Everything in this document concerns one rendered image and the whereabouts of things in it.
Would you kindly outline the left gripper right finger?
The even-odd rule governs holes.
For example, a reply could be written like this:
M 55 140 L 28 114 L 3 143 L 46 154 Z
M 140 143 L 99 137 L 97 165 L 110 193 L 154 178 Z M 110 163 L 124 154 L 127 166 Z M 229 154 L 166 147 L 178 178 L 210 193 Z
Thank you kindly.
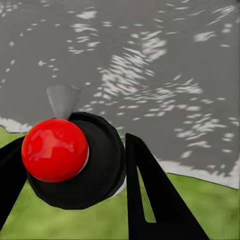
M 138 136 L 125 134 L 128 240 L 210 240 Z M 156 223 L 145 220 L 138 169 Z

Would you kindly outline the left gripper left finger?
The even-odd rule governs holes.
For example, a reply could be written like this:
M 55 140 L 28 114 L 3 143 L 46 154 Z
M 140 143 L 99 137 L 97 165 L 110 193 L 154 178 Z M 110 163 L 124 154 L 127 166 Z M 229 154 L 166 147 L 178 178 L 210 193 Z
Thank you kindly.
M 0 231 L 28 177 L 22 160 L 25 136 L 0 148 Z

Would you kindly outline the insectifuge atomizer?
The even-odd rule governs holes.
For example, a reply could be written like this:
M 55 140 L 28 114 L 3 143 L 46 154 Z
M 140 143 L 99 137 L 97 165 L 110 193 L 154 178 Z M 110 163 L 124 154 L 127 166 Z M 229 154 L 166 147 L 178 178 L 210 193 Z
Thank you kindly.
M 127 187 L 126 150 L 103 117 L 73 112 L 81 92 L 65 84 L 48 87 L 55 118 L 25 136 L 21 156 L 28 183 L 49 205 L 85 210 Z

